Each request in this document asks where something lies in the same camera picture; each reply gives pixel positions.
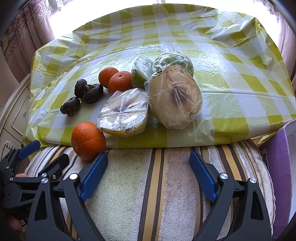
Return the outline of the person hand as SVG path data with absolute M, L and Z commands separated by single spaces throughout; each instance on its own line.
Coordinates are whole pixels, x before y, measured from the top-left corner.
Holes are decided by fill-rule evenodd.
M 19 174 L 16 174 L 16 177 L 28 177 L 28 176 L 25 173 L 19 173 Z M 22 228 L 23 228 L 21 221 L 11 216 L 8 218 L 8 223 L 10 227 L 15 231 L 15 233 L 19 235 L 19 232 L 22 231 Z

